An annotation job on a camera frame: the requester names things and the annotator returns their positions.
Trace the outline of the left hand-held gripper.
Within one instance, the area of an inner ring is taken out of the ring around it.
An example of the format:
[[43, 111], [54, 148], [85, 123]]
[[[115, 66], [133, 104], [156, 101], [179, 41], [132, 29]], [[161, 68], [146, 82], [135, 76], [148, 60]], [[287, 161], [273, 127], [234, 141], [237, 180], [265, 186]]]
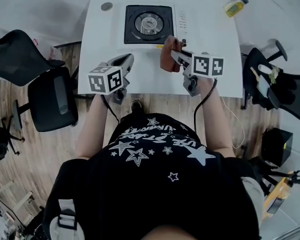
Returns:
[[112, 95], [112, 102], [121, 105], [130, 84], [127, 74], [130, 73], [133, 63], [134, 55], [128, 53], [100, 63], [87, 74], [90, 92], [98, 95]]

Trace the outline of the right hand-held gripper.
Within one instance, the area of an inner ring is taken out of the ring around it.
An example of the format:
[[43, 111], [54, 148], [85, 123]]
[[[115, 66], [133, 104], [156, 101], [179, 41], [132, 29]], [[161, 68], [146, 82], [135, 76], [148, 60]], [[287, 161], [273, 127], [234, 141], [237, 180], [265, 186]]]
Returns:
[[224, 74], [225, 59], [221, 56], [196, 54], [185, 49], [180, 52], [172, 50], [170, 55], [178, 65], [183, 66], [183, 87], [191, 97], [200, 94], [199, 78], [217, 79]]

